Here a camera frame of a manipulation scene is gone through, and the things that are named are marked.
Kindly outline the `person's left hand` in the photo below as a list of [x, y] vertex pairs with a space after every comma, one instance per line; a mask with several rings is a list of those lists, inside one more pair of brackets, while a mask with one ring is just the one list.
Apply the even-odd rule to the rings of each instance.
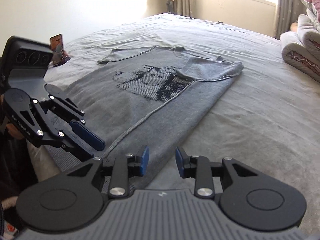
[[1, 134], [6, 139], [9, 139], [9, 140], [24, 139], [23, 134], [12, 123], [8, 121], [7, 117], [3, 113], [2, 103], [3, 103], [3, 94], [1, 94]]

